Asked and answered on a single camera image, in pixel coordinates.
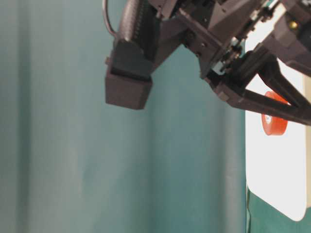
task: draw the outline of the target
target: white board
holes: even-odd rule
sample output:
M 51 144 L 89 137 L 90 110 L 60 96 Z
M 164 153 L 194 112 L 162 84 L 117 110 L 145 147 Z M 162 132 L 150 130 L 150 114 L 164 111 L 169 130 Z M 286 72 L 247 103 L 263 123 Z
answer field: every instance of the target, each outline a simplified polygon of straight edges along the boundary
M 277 19 L 284 13 L 278 7 L 276 18 L 257 26 L 246 41 L 246 51 L 252 50 L 272 30 Z M 309 100 L 311 78 L 280 62 L 282 74 Z M 265 95 L 270 89 L 259 76 L 247 89 Z M 275 207 L 292 220 L 301 220 L 310 206 L 311 130 L 304 125 L 289 122 L 282 136 L 267 136 L 261 123 L 261 115 L 246 112 L 246 179 L 252 193 Z

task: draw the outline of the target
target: green backdrop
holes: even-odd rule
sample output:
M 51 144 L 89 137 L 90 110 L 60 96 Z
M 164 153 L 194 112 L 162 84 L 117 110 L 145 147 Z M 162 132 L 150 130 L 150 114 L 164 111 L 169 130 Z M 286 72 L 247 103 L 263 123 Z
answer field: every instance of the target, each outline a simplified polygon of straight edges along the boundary
M 116 28 L 125 0 L 110 1 Z M 146 109 L 104 102 L 100 0 L 0 1 L 0 232 L 245 232 L 244 113 L 180 48 Z

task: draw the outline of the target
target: red tape roll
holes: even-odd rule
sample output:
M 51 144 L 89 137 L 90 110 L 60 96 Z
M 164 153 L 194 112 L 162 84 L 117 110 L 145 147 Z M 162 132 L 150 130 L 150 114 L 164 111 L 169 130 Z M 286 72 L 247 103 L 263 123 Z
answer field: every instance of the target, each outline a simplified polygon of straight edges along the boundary
M 274 100 L 287 103 L 285 99 L 273 91 L 268 91 L 266 96 Z M 262 126 L 267 135 L 283 135 L 287 128 L 288 121 L 275 116 L 261 115 Z

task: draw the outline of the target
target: black cable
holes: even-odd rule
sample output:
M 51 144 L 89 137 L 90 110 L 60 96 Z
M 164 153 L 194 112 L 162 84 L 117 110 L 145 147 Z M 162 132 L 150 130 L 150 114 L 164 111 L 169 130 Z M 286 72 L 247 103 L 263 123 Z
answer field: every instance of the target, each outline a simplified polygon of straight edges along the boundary
M 109 15 L 108 15 L 108 0 L 103 0 L 103 17 L 106 28 L 108 32 L 113 36 L 116 37 L 117 33 L 113 30 L 110 24 Z

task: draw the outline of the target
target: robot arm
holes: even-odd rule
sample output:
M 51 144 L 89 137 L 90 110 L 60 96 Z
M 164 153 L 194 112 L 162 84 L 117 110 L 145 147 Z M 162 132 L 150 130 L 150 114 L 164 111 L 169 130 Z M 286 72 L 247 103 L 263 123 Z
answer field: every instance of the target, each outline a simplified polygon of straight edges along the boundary
M 311 76 L 311 2 L 280 0 L 272 7 L 267 2 L 128 0 L 108 62 L 106 102 L 142 109 L 152 86 L 150 74 L 183 44 L 197 56 L 201 78 L 221 100 L 311 125 L 310 103 L 281 74 L 276 59 Z M 242 56 L 249 32 L 272 18 L 281 3 L 287 12 L 273 32 Z M 216 64 L 221 64 L 219 72 Z M 256 74 L 290 105 L 246 90 Z

